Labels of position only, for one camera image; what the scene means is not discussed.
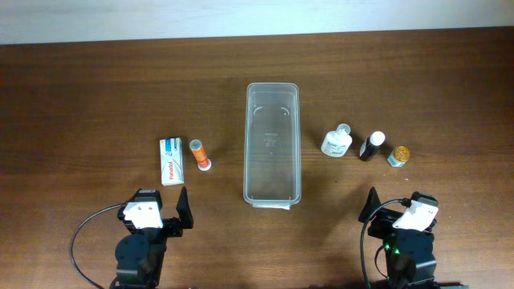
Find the dark bottle white cap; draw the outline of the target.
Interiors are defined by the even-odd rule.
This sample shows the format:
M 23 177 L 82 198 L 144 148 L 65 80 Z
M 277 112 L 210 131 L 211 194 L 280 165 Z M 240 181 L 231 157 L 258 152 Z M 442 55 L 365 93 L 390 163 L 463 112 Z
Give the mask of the dark bottle white cap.
M 380 146 L 384 143 L 386 136 L 381 131 L 373 132 L 362 144 L 359 151 L 361 161 L 370 161 L 378 153 Z

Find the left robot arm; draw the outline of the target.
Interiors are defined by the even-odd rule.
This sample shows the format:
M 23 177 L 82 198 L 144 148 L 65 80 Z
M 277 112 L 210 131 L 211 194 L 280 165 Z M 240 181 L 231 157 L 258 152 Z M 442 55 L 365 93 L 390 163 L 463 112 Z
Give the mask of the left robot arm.
M 161 194 L 155 189 L 139 189 L 121 205 L 117 217 L 129 235 L 115 249 L 116 277 L 111 288 L 156 288 L 159 285 L 167 240 L 180 238 L 194 227 L 186 187 L 177 201 L 177 217 L 161 217 Z

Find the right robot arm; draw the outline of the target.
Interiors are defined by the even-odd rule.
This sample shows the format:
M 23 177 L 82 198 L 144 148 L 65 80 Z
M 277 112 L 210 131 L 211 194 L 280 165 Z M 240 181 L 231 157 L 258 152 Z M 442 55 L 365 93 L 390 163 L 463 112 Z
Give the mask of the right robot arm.
M 371 188 L 358 221 L 363 224 L 360 234 L 360 259 L 365 286 L 368 288 L 451 289 L 465 288 L 464 284 L 438 283 L 434 272 L 437 261 L 433 254 L 433 227 L 439 202 L 433 196 L 414 192 L 411 197 L 381 202 Z M 385 254 L 384 279 L 372 283 L 365 265 L 365 236 L 380 239 L 377 252 Z

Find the white Panadol box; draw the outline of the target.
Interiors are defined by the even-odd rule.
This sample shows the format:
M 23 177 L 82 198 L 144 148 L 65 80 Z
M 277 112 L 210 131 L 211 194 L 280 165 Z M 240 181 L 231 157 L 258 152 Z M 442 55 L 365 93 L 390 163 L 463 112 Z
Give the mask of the white Panadol box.
M 179 137 L 166 138 L 159 142 L 161 158 L 161 183 L 163 186 L 183 184 L 184 166 L 182 140 Z

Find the orange tablet tube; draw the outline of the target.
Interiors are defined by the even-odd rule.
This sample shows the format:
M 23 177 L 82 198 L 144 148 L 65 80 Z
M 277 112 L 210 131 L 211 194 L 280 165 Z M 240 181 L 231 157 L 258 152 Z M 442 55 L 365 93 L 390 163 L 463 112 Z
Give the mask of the orange tablet tube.
M 200 140 L 192 140 L 190 142 L 190 150 L 193 153 L 197 166 L 201 171 L 207 171 L 211 168 L 212 162 L 208 158 Z

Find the white plastic bottle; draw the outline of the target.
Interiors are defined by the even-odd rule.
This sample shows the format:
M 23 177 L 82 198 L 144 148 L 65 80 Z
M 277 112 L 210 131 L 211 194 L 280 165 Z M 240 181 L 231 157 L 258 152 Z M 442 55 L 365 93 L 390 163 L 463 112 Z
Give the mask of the white plastic bottle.
M 343 157 L 353 142 L 350 133 L 347 124 L 339 124 L 336 130 L 326 134 L 321 151 L 330 157 Z

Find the small jar gold lid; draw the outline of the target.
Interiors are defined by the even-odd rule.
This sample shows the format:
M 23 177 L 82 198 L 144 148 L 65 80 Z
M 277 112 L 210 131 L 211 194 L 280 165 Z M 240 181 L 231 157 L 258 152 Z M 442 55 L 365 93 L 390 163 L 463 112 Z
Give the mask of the small jar gold lid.
M 393 167 L 402 167 L 410 159 L 410 156 L 411 153 L 407 147 L 398 146 L 387 157 L 387 161 Z

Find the clear plastic container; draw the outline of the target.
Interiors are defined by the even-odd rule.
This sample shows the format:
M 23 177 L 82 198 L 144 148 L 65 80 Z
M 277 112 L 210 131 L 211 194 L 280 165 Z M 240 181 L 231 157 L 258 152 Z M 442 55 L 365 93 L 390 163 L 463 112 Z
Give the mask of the clear plastic container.
M 293 83 L 247 87 L 244 200 L 288 210 L 301 200 L 300 92 Z

